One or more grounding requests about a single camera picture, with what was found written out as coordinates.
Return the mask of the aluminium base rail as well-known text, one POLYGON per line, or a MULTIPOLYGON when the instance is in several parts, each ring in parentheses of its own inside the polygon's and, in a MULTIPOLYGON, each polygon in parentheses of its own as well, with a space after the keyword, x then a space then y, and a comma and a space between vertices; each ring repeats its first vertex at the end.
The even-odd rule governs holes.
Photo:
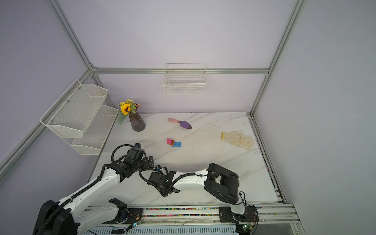
POLYGON ((248 205, 244 214, 236 214, 232 207, 219 206, 177 206, 119 208, 113 203, 101 207, 90 207, 73 216, 73 226, 83 234, 103 223, 110 224, 211 224, 231 223, 248 230, 260 224, 290 224, 298 235, 305 234, 301 221, 292 204, 248 205))

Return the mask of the white mesh shelf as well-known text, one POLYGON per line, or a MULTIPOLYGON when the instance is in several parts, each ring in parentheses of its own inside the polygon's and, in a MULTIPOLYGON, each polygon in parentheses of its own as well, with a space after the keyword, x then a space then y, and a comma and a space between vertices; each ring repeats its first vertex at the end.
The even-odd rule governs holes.
POLYGON ((118 109, 103 105, 81 139, 71 147, 80 155, 99 155, 118 115, 118 109))
POLYGON ((62 139, 81 139, 107 98, 108 90, 76 80, 40 118, 62 139))

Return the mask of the sunflower bouquet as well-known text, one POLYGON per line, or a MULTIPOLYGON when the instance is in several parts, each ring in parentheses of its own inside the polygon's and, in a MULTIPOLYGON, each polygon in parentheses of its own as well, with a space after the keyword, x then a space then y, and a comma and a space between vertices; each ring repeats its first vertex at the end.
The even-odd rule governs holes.
POLYGON ((119 111, 117 114, 117 122, 122 124, 127 116, 130 114, 135 115, 137 109, 140 108, 138 103, 135 103, 133 100, 127 99, 118 104, 119 111))

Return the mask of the white knit work glove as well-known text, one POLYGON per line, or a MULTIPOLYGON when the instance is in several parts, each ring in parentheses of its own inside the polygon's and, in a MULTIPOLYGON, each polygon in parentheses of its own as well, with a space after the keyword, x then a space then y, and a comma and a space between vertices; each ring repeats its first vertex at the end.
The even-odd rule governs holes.
POLYGON ((253 137, 244 135, 243 131, 222 132, 221 139, 246 150, 250 150, 255 143, 253 137))

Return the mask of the dark glass vase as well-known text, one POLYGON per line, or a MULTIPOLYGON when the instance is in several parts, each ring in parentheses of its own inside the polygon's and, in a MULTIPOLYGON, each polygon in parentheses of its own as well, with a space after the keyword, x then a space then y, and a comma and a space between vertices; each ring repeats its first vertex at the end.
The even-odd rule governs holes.
POLYGON ((138 112, 129 113, 129 119, 130 119, 132 129, 135 132, 141 132, 146 128, 146 123, 144 122, 143 118, 138 112))

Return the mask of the purple garden trowel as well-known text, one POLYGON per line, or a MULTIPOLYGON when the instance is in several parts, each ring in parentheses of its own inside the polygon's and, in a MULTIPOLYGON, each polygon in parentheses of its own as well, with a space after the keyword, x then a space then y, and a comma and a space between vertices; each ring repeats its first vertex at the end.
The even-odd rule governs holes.
POLYGON ((168 121, 174 122, 174 123, 179 123, 181 127, 185 128, 185 129, 192 130, 192 126, 186 121, 179 121, 179 120, 174 119, 174 118, 168 118, 168 121))

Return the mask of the aluminium frame post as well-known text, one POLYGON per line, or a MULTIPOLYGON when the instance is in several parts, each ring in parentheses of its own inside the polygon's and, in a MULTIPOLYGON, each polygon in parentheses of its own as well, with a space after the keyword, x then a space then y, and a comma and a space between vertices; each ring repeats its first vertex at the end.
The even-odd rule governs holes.
POLYGON ((261 85, 261 88, 257 94, 256 100, 252 106, 252 109, 250 111, 250 117, 254 117, 256 114, 256 111, 259 107, 259 104, 261 102, 261 99, 267 89, 268 84, 270 83, 270 80, 273 76, 273 73, 276 70, 276 67, 278 65, 278 62, 286 48, 286 45, 290 39, 290 36, 293 32, 293 29, 299 19, 299 16, 301 15, 301 12, 305 6, 306 1, 305 0, 298 0, 296 1, 295 7, 293 8, 292 14, 287 22, 286 28, 282 34, 282 37, 278 43, 278 46, 276 48, 276 51, 274 53, 274 56, 271 60, 270 66, 269 66, 269 72, 265 75, 263 83, 261 85))

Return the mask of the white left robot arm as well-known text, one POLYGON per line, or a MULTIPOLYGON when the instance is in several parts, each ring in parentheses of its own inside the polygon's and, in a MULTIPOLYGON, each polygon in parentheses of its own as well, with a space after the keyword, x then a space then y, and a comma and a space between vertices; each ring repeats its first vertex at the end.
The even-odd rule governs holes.
POLYGON ((147 157, 139 144, 130 146, 126 155, 104 164, 95 180, 69 196, 43 204, 33 234, 81 235, 107 221, 118 224, 129 221, 127 204, 117 198, 110 199, 98 209, 89 211, 87 207, 133 173, 150 168, 154 168, 153 157, 147 157))

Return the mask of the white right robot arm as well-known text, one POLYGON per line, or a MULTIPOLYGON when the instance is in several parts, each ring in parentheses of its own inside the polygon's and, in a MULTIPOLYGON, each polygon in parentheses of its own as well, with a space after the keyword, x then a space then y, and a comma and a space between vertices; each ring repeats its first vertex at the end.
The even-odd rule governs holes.
POLYGON ((222 223, 240 224, 242 222, 257 225, 258 209, 248 205, 246 194, 238 191, 240 182, 238 174, 218 164, 211 163, 206 169, 196 172, 168 171, 156 166, 139 172, 140 178, 153 186, 162 197, 183 190, 203 189, 228 206, 219 207, 219 220, 222 223))

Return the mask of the blue lego brick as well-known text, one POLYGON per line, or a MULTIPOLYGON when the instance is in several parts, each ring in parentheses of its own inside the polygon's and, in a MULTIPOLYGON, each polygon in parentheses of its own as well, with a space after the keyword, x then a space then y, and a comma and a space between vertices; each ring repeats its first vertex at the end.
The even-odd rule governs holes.
POLYGON ((182 146, 181 142, 174 142, 174 144, 172 145, 172 147, 181 147, 181 146, 182 146))

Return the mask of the lower white mesh shelf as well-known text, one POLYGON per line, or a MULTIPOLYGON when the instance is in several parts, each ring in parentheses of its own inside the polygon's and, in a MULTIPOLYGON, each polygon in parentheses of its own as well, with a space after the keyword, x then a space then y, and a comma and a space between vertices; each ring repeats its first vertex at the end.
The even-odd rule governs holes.
POLYGON ((71 147, 80 155, 99 155, 118 115, 118 109, 103 105, 81 139, 71 147))

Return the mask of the upper white mesh shelf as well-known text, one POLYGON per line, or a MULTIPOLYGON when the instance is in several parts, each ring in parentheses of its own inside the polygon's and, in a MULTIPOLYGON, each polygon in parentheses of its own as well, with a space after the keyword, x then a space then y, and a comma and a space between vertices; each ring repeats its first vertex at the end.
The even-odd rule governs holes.
POLYGON ((62 139, 81 139, 107 98, 108 90, 76 80, 40 118, 62 139))

